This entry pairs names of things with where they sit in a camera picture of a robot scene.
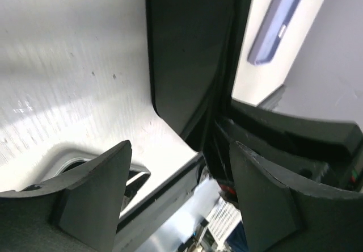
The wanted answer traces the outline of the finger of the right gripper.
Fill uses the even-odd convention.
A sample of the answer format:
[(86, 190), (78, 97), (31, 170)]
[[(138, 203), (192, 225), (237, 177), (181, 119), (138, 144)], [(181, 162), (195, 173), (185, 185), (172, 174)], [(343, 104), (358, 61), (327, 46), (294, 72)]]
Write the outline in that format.
[(323, 121), (278, 114), (232, 101), (217, 127), (266, 159), (293, 157), (298, 162), (327, 163), (337, 175), (362, 148), (362, 130), (354, 122)]

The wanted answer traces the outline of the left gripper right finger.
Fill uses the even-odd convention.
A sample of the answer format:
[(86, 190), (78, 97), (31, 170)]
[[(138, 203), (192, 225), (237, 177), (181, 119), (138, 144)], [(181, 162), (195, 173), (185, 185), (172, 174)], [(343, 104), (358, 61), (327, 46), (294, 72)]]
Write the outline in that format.
[(250, 251), (362, 251), (362, 194), (317, 183), (231, 143)]

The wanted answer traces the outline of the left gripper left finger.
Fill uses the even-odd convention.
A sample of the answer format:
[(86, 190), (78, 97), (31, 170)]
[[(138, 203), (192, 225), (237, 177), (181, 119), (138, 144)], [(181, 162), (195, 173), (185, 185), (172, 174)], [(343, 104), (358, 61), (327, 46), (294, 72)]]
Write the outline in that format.
[(132, 147), (23, 191), (1, 192), (1, 251), (112, 251)]

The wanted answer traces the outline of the black phone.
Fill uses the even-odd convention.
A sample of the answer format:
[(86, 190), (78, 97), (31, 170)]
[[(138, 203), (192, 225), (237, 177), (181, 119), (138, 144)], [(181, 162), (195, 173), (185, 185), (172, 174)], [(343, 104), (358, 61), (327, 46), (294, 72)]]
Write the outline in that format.
[(217, 179), (231, 167), (216, 131), (227, 115), (252, 0), (146, 0), (153, 107)]

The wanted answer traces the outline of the lilac phone case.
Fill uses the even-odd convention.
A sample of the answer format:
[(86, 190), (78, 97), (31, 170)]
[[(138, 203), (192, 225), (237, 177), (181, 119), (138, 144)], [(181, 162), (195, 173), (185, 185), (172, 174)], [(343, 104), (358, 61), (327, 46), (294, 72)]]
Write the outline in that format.
[(271, 0), (247, 57), (250, 64), (272, 61), (300, 1)]

